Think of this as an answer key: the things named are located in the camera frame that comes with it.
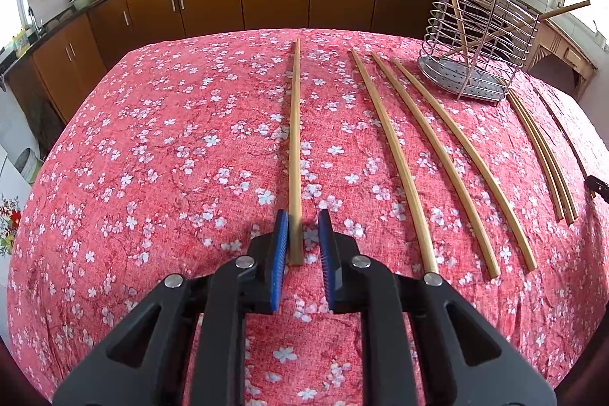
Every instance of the bucket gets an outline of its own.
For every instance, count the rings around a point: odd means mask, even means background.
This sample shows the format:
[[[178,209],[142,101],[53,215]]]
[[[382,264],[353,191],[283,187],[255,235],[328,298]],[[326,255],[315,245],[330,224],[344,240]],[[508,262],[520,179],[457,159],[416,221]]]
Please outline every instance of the bucket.
[[[38,171],[42,167],[42,161],[36,157],[34,150],[26,148],[15,161],[14,167],[19,171],[23,179],[29,184],[34,184]]]

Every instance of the red floral bedsheet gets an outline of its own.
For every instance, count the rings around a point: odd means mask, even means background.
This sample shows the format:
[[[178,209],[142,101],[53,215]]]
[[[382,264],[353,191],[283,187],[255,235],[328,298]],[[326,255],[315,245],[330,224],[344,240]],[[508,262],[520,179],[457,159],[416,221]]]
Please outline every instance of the red floral bedsheet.
[[[165,275],[208,274],[272,229],[287,208],[293,42],[302,39],[301,169],[306,264],[290,268],[281,310],[247,319],[248,406],[360,404],[357,316],[328,313],[317,246],[319,209],[360,250],[421,276],[415,232],[380,122],[348,53],[396,56],[420,75],[419,42],[327,30],[263,30],[136,50],[103,79],[46,161],[11,261],[11,349],[51,398],[57,385]],[[579,210],[557,224],[529,140],[507,103],[437,95],[499,178],[539,268],[527,272],[478,171],[406,85],[458,166],[497,254],[489,280],[464,209],[413,117],[364,61],[400,136],[441,274],[556,386],[607,302],[609,207],[589,199],[564,137],[532,90],[552,102],[590,174],[609,154],[566,95],[520,74],[516,87],[547,132]]]

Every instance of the wire rack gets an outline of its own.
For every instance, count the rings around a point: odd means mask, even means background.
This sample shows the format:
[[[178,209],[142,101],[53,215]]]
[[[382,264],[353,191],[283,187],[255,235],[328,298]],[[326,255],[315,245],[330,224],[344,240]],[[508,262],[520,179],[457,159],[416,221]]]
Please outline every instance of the wire rack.
[[[451,0],[436,0],[418,64],[434,83],[460,97],[501,102],[523,67],[538,13],[517,0],[458,0],[464,48]]]

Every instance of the metal screw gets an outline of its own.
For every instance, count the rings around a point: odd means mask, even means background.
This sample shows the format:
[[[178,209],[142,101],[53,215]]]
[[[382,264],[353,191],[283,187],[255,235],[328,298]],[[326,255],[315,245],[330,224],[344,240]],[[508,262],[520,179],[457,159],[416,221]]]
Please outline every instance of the metal screw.
[[[184,282],[184,277],[179,274],[171,274],[165,278],[165,286],[171,289],[180,287]]]
[[[256,260],[254,260],[248,255],[243,255],[242,257],[239,257],[237,260],[235,260],[235,265],[239,268],[251,268],[254,266],[255,263]]]
[[[424,280],[425,284],[427,284],[428,286],[438,287],[442,285],[442,278],[438,274],[434,274],[433,272],[428,272],[427,274],[425,274],[422,280]]]
[[[368,268],[372,262],[370,262],[370,259],[364,255],[355,255],[351,259],[351,263],[357,268]]]

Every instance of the stainless steel utensil holder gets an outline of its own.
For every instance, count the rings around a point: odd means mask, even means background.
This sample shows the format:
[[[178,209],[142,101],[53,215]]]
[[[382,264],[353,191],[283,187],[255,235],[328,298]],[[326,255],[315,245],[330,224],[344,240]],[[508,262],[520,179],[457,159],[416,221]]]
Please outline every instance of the stainless steel utensil holder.
[[[460,97],[501,102],[523,67],[538,13],[518,0],[458,0],[467,52],[451,0],[436,0],[418,64],[430,80]]]

